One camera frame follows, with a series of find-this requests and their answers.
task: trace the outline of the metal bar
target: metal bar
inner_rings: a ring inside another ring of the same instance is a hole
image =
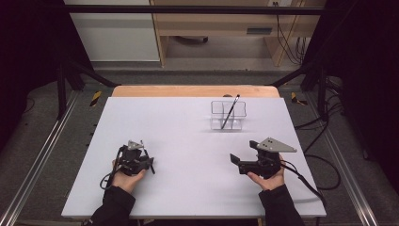
[[[43,5],[40,9],[70,13],[190,13],[190,14],[270,14],[270,15],[328,15],[343,13],[336,8],[276,8],[219,6],[114,6],[114,5]]]
[[[311,105],[314,114],[317,115],[317,109],[315,106],[314,99],[307,92],[305,93],[305,95],[309,100],[309,103]],[[337,142],[334,139],[334,136],[331,134],[328,128],[325,131],[324,137],[325,137],[325,142],[329,147],[328,150],[331,154],[331,157],[334,160],[334,163],[342,176],[343,184],[345,185],[346,191],[348,192],[349,197],[351,198],[352,203],[354,204],[355,209],[358,212],[361,222],[365,226],[378,225],[373,210],[371,209],[369,203],[364,197],[364,194],[361,191],[361,188],[358,182],[356,181],[356,178],[353,175],[352,170],[349,168],[348,164],[346,163],[342,155],[342,152]]]
[[[0,226],[12,226],[17,217],[20,215],[21,210],[26,203],[29,194],[31,193],[35,183],[38,181],[40,173],[47,162],[48,157],[50,156],[53,148],[56,145],[56,142],[61,134],[69,116],[72,113],[73,107],[75,106],[77,97],[79,96],[78,91],[73,91],[72,95],[68,101],[68,108],[62,117],[62,119],[57,120],[53,130],[51,131],[49,137],[44,142],[43,147],[41,148],[38,157],[36,158],[34,164],[32,165],[30,171],[27,173],[22,185],[20,186],[17,194],[14,196],[11,204],[8,206],[8,209],[0,218]]]

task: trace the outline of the black cloth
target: black cloth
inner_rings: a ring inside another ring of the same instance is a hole
[[[103,205],[94,212],[87,225],[129,225],[129,214],[136,199],[116,186],[111,186],[106,192]],[[294,207],[286,185],[262,191],[259,197],[265,210],[266,225],[305,225]]]
[[[266,225],[305,225],[294,207],[294,201],[286,185],[259,193],[265,211]]]

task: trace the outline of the wall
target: wall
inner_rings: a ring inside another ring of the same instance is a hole
[[[148,5],[146,0],[64,0],[67,5]],[[150,14],[72,13],[91,61],[159,61]]]

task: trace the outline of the gray floor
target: gray floor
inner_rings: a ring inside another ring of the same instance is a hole
[[[122,70],[99,67],[99,73],[114,82],[122,84],[248,84],[263,85],[283,77],[296,68],[290,62],[280,68],[271,64],[264,49],[262,39],[210,38],[206,44],[196,40],[171,40],[167,65],[164,68],[153,64],[125,64]],[[219,53],[217,46],[226,51]],[[84,77],[87,85],[78,92],[76,106],[69,117],[56,145],[42,169],[38,181],[18,220],[72,221],[60,214],[67,200],[74,178],[85,156],[95,125],[98,122],[106,97],[112,89]],[[294,91],[298,100],[314,103],[314,92],[302,93],[298,84],[300,77],[279,89],[286,100],[294,125],[313,120],[316,116],[312,105],[300,105],[291,102]],[[95,91],[103,92],[99,103],[89,106]],[[56,123],[57,100],[56,84],[52,83],[36,89],[29,94],[28,105],[35,101],[33,108],[23,114],[8,145],[0,153],[0,211],[4,213],[25,175],[40,152],[47,136]],[[297,135],[302,149],[320,133],[321,128],[298,130]],[[370,206],[377,221],[376,225],[399,225],[399,198],[392,190],[387,179],[376,162],[363,159],[361,147],[354,136],[353,129],[340,111],[330,117],[328,132],[338,144],[340,153],[348,163],[354,178],[359,184],[361,194]],[[327,136],[322,136],[308,151],[334,162]],[[334,170],[313,158],[307,158],[311,172],[318,186],[333,186],[337,180]],[[356,200],[351,196],[348,185],[334,190],[323,191],[327,199],[327,216],[321,219],[321,225],[374,225],[361,221]],[[306,219],[308,225],[314,225],[314,219]]]

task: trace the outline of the white tabletop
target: white tabletop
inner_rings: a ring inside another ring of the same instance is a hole
[[[260,187],[230,160],[256,160],[249,141],[272,137],[296,149],[282,153],[315,187],[285,102],[281,98],[240,98],[246,102],[243,129],[211,130],[211,102],[233,98],[110,97],[62,212],[90,218],[102,205],[101,179],[110,172],[120,146],[144,141],[156,174],[147,171],[133,195],[132,218],[259,218]],[[303,218],[326,215],[321,201],[290,171],[285,172],[295,208]]]

